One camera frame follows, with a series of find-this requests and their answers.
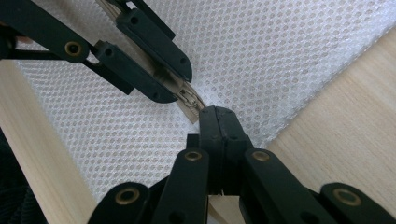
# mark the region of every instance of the light wooden board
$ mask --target light wooden board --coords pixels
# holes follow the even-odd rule
[[[318,190],[325,183],[345,182],[394,216],[395,64],[392,30],[269,146],[307,187]],[[95,201],[29,84],[10,62],[0,62],[0,125],[49,223],[85,223]],[[236,198],[212,197],[211,202],[223,222],[242,222]]]

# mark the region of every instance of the wooden surface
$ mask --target wooden surface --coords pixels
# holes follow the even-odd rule
[[[307,187],[344,182],[396,216],[395,64],[393,29],[323,90],[268,149]],[[28,83],[6,62],[0,62],[0,126],[49,223],[85,223],[95,201]],[[236,198],[210,201],[222,223],[242,222]]]

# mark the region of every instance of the black mechanical arm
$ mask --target black mechanical arm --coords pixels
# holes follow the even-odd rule
[[[168,177],[151,188],[111,189],[89,223],[206,223],[208,195],[238,195],[246,223],[396,223],[379,204],[341,183],[305,188],[271,151],[255,148],[235,113],[210,106]]]
[[[176,77],[191,82],[189,58],[172,42],[175,34],[142,0],[108,0],[121,10],[117,27],[161,68]],[[93,72],[125,94],[137,88],[157,103],[171,103],[176,96],[161,82],[143,69],[119,47],[98,41],[94,46],[83,37],[52,17],[31,0],[2,0],[0,2],[0,60],[64,60],[83,63]],[[47,50],[16,49],[17,36],[28,36]],[[99,63],[87,60],[92,53]]]

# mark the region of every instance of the white textured surface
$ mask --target white textured surface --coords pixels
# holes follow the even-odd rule
[[[91,43],[126,39],[94,0],[36,0]],[[389,1],[148,1],[190,57],[207,105],[234,110],[265,147],[337,73],[396,23]],[[166,176],[187,133],[176,104],[124,95],[80,64],[19,62],[92,193]]]

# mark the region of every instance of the white hexagonal pattern fabric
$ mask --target white hexagonal pattern fabric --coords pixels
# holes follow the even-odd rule
[[[107,40],[134,54],[94,0],[35,2],[92,44]],[[396,22],[392,0],[148,4],[190,57],[192,86],[207,105],[234,110],[256,147]],[[18,66],[98,201],[118,183],[150,186],[168,175],[187,133],[198,132],[176,104],[124,95],[81,64]]]

